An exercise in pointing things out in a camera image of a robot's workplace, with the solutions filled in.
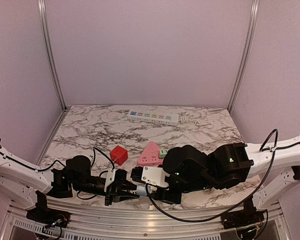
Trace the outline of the light blue charger plug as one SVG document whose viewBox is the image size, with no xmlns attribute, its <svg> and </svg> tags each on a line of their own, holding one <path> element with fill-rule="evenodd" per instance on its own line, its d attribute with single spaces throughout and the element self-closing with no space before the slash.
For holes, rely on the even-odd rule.
<svg viewBox="0 0 300 240">
<path fill-rule="evenodd" d="M 146 197 L 147 196 L 147 191 L 146 191 L 146 187 L 143 185 L 138 185 L 136 187 L 136 191 L 135 191 L 136 195 L 140 196 L 140 197 Z"/>
</svg>

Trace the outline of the green plug adapter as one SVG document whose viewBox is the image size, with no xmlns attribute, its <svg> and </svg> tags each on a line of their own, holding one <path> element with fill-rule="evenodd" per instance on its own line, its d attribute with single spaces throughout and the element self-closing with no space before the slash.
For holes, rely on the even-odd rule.
<svg viewBox="0 0 300 240">
<path fill-rule="evenodd" d="M 159 153 L 158 153 L 158 157 L 159 157 L 160 159 L 164 159 L 165 156 L 167 155 L 167 153 L 168 153 L 168 150 L 167 150 L 167 149 L 160 149 L 160 150 L 159 150 Z"/>
</svg>

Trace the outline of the pink triangular power socket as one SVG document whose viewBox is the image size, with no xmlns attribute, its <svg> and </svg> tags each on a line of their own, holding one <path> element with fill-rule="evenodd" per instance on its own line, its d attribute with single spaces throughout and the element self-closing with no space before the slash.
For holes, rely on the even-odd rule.
<svg viewBox="0 0 300 240">
<path fill-rule="evenodd" d="M 159 158 L 159 153 L 159 146 L 153 141 L 150 141 L 138 158 L 137 165 L 139 167 L 155 167 L 161 165 L 163 159 Z"/>
</svg>

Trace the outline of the white power strip with USB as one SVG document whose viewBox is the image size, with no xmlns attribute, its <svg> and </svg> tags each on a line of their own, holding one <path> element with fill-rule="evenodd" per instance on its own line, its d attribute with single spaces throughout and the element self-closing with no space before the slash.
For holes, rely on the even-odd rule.
<svg viewBox="0 0 300 240">
<path fill-rule="evenodd" d="M 145 197 L 138 198 L 138 199 L 130 199 L 125 203 L 131 206 L 141 206 L 142 208 L 149 208 L 152 205 L 151 201 Z"/>
</svg>

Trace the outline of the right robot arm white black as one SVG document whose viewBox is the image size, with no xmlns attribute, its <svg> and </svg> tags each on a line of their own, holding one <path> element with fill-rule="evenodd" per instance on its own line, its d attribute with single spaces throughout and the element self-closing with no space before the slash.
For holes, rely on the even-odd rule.
<svg viewBox="0 0 300 240">
<path fill-rule="evenodd" d="M 263 144 L 232 143 L 205 154 L 191 145 L 175 147 L 167 152 L 162 169 L 165 174 L 158 183 L 154 200 L 180 204 L 182 194 L 214 188 L 232 188 L 259 174 L 268 176 L 271 170 L 280 174 L 264 188 L 250 194 L 249 204 L 238 212 L 237 219 L 248 224 L 287 190 L 300 183 L 300 135 L 283 141 Z"/>
</svg>

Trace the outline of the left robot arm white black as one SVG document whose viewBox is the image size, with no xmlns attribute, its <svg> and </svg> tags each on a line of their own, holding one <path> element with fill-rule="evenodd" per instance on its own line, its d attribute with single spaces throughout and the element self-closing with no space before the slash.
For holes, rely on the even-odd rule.
<svg viewBox="0 0 300 240">
<path fill-rule="evenodd" d="M 33 211 L 43 223 L 54 216 L 47 207 L 47 197 L 70 199 L 73 192 L 88 193 L 102 196 L 106 206 L 139 198 L 134 194 L 137 186 L 127 180 L 124 169 L 112 168 L 104 177 L 93 176 L 91 160 L 84 155 L 68 159 L 62 166 L 62 169 L 42 168 L 0 145 L 0 191 L 22 209 Z"/>
</svg>

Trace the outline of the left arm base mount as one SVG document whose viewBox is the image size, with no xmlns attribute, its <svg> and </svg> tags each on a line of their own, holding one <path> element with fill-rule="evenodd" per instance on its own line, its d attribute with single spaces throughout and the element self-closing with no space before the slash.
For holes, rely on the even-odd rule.
<svg viewBox="0 0 300 240">
<path fill-rule="evenodd" d="M 63 236 L 63 230 L 68 226 L 71 214 L 67 211 L 50 209 L 27 211 L 26 218 L 35 222 L 33 232 L 36 236 L 47 236 L 58 240 Z"/>
</svg>

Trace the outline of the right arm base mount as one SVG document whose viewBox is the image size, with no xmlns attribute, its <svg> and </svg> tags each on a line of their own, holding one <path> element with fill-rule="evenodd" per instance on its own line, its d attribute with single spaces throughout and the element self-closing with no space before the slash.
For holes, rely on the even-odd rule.
<svg viewBox="0 0 300 240">
<path fill-rule="evenodd" d="M 225 230 L 235 229 L 240 240 L 254 240 L 263 226 L 263 212 L 246 213 L 244 210 L 225 213 L 221 216 L 221 223 Z"/>
</svg>

